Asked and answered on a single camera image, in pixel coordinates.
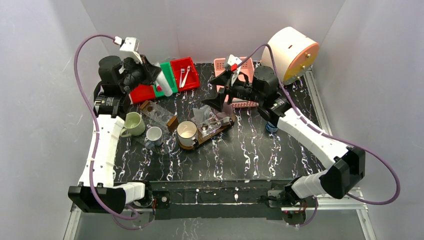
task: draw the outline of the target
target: white wall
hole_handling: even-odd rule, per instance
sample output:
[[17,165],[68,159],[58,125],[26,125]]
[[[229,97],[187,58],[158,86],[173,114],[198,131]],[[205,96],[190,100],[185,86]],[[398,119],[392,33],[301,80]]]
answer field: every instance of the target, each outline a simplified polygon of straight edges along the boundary
[[[378,239],[422,239],[423,9],[420,0],[347,0],[315,64],[333,134],[374,149],[399,175],[398,200],[369,206]],[[390,198],[390,173],[371,156],[366,167],[365,197]]]
[[[94,33],[79,1],[0,1],[2,239],[63,238],[68,187],[82,173],[93,127],[75,82],[74,52]],[[90,95],[104,56],[100,40],[80,55]]]
[[212,62],[248,55],[287,26],[321,43],[345,0],[81,1],[100,33],[139,38],[152,62],[188,56]]

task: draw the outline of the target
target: mug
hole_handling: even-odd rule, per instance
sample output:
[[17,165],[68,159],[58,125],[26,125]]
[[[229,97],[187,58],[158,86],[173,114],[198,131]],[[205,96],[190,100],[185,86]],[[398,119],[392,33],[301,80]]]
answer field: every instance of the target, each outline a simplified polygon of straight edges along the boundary
[[176,128],[179,143],[186,147],[198,144],[198,128],[192,121],[183,121]]
[[153,146],[160,146],[163,143],[162,129],[158,126],[152,126],[146,132],[146,148],[151,149]]
[[125,122],[123,123],[123,129],[120,131],[120,136],[123,138],[129,136],[138,136],[144,133],[146,130],[145,122],[142,116],[138,112],[129,112],[126,114]]

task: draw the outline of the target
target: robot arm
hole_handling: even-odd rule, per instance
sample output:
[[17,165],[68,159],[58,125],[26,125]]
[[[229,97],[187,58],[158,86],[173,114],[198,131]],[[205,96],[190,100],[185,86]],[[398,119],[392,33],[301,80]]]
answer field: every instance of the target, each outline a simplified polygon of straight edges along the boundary
[[[137,52],[139,41],[127,37],[125,41],[115,38],[126,58],[107,56],[99,61],[101,82],[94,92],[94,112],[99,125],[99,141],[93,166],[92,180],[100,199],[114,212],[120,213],[126,204],[145,197],[146,186],[142,182],[128,182],[114,186],[115,154],[126,112],[131,104],[129,93],[138,85],[158,82],[165,94],[171,88],[159,66],[152,65],[144,55]],[[90,164],[96,141],[93,128],[88,157],[77,186],[70,186],[68,197],[84,212],[106,213],[94,199],[90,190]]]
[[[309,128],[301,120],[304,116],[298,116],[295,113],[279,90],[279,80],[272,68],[257,67],[251,83],[238,79],[233,82],[233,76],[239,74],[233,73],[234,70],[235,65],[232,65],[228,59],[226,70],[209,82],[224,87],[219,90],[215,98],[205,99],[202,103],[221,111],[227,95],[228,104],[233,98],[257,102],[261,117],[296,138],[326,168],[319,173],[295,178],[284,188],[282,201],[294,205],[301,199],[320,194],[329,194],[336,199],[341,199],[364,177],[365,152],[326,138]],[[308,120],[307,123],[320,130],[311,121]]]

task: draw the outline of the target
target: gray mug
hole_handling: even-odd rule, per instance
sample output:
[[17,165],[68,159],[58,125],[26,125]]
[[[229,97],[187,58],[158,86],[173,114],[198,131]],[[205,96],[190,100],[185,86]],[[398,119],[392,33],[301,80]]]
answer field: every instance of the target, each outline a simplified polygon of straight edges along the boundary
[[157,126],[152,126],[149,128],[146,132],[146,148],[151,149],[154,146],[160,146],[162,145],[163,141],[163,134],[162,129]]

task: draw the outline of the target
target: white cylinder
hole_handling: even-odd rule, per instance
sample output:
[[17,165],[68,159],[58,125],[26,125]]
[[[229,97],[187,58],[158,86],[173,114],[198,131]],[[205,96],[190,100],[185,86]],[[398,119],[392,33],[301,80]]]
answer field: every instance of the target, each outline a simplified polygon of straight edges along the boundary
[[165,94],[165,96],[169,97],[173,94],[170,84],[168,83],[163,71],[160,71],[159,75],[157,75],[156,82],[162,89],[162,92]]
[[271,37],[271,46],[276,70],[273,68],[270,51],[265,48],[262,65],[277,71],[278,79],[283,84],[293,83],[312,65],[320,45],[291,26],[285,27]]

